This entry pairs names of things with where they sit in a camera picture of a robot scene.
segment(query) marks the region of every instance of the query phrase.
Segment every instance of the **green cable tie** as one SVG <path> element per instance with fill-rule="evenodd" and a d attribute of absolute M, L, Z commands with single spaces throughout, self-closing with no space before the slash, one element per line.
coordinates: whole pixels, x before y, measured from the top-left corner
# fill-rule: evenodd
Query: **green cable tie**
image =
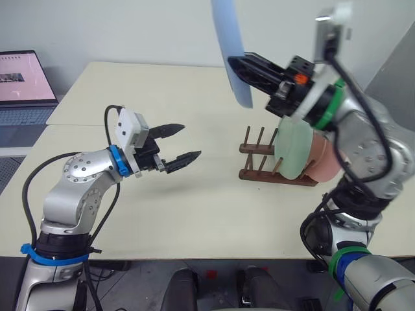
<path fill-rule="evenodd" d="M 341 78 L 339 78 L 335 83 L 335 86 L 338 86 L 338 87 L 344 87 L 345 85 L 346 83 Z"/>
<path fill-rule="evenodd" d="M 367 253 L 371 254 L 367 248 L 363 248 L 362 246 L 349 246 L 347 248 L 342 248 L 338 250 L 333 257 L 331 257 L 329 263 L 329 273 L 330 275 L 335 278 L 335 271 L 337 269 L 338 261 L 340 260 L 341 256 L 348 254 L 348 253 Z"/>
<path fill-rule="evenodd" d="M 341 299 L 342 299 L 342 297 L 343 297 L 343 295 L 344 295 L 344 290 L 343 290 L 343 288 L 339 288 L 336 292 L 335 292 L 335 295 L 334 295 L 334 300 L 335 300 L 335 302 L 339 302 Z"/>
<path fill-rule="evenodd" d="M 340 104 L 342 103 L 343 89 L 339 85 L 340 83 L 339 81 L 337 81 L 335 84 L 336 91 L 335 91 L 335 94 L 333 95 L 333 98 L 331 99 L 329 103 L 329 106 L 323 113 L 320 120 L 314 125 L 314 127 L 317 130 L 323 130 L 326 127 L 326 125 L 331 121 L 338 107 L 340 107 Z"/>

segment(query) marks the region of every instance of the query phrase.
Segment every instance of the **laptop screen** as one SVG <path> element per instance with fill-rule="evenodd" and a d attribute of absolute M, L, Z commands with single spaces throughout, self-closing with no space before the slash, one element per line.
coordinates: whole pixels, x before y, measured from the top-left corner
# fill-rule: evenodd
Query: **laptop screen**
<path fill-rule="evenodd" d="M 0 52 L 0 104 L 56 100 L 34 51 Z"/>

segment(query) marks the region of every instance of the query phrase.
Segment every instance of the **orange label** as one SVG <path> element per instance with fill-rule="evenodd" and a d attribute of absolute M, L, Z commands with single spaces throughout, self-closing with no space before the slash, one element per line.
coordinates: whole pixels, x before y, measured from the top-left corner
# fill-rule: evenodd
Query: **orange label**
<path fill-rule="evenodd" d="M 302 86 L 306 84 L 309 79 L 307 78 L 307 76 L 303 75 L 302 73 L 298 73 L 294 76 L 294 80 L 297 84 Z"/>

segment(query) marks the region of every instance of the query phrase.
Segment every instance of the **green ring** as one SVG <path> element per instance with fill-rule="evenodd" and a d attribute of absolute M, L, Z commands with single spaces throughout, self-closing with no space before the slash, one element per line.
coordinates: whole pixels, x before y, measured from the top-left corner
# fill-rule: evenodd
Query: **green ring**
<path fill-rule="evenodd" d="M 335 279 L 335 271 L 337 269 L 337 263 L 340 260 L 340 258 L 344 254 L 348 253 L 367 253 L 371 254 L 367 248 L 363 248 L 361 246 L 349 246 L 347 248 L 342 248 L 339 251 L 337 251 L 333 257 L 331 257 L 330 263 L 329 263 L 329 273 L 330 275 Z"/>
<path fill-rule="evenodd" d="M 326 125 L 331 121 L 335 112 L 337 111 L 338 107 L 340 106 L 342 99 L 343 99 L 343 89 L 338 85 L 335 84 L 336 91 L 333 95 L 333 98 L 330 101 L 329 106 L 327 107 L 326 111 L 323 113 L 321 119 L 314 125 L 317 130 L 323 130 Z"/>

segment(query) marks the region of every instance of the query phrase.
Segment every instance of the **white wall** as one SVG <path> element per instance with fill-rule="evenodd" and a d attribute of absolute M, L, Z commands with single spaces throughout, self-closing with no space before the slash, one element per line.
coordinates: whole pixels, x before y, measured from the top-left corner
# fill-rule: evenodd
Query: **white wall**
<path fill-rule="evenodd" d="M 237 0 L 246 51 L 311 59 L 314 17 L 337 0 Z M 360 0 L 344 63 L 365 87 L 415 18 L 413 0 Z M 209 0 L 3 0 L 0 50 L 35 49 L 64 94 L 90 61 L 222 66 Z"/>

